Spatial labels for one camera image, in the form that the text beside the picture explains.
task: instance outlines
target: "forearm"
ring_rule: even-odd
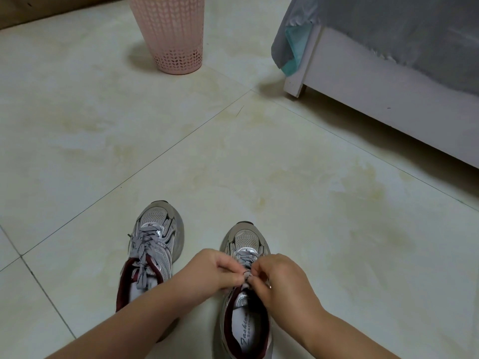
[[[305,348],[317,359],[398,359],[355,327],[326,312],[317,320],[316,330],[305,336]]]
[[[158,285],[49,358],[144,358],[184,310],[180,294],[173,280]]]

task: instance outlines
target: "hand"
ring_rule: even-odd
[[[309,284],[306,273],[290,258],[268,255],[251,266],[248,283],[280,328],[298,343],[307,341],[317,331],[318,319],[326,314]],[[269,280],[271,288],[264,281]]]
[[[245,271],[231,256],[214,249],[203,249],[170,281],[176,285],[188,312],[218,290],[242,285]]]

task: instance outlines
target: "laundry basket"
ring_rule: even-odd
[[[203,60],[205,0],[128,0],[158,69],[188,74]]]

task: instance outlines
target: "person's left arm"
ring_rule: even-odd
[[[169,281],[141,295],[48,359],[144,358],[173,320],[219,289],[241,285],[244,271],[232,257],[203,249]]]

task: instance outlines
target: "tile floor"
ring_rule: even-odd
[[[479,358],[479,172],[315,91],[285,96],[270,46],[289,1],[207,0],[204,65],[182,77],[156,71],[125,1],[0,31],[1,358],[114,312],[155,199],[185,222],[176,271],[250,220],[398,355]],[[211,357],[218,305],[149,357]],[[275,358],[308,357],[274,334]]]

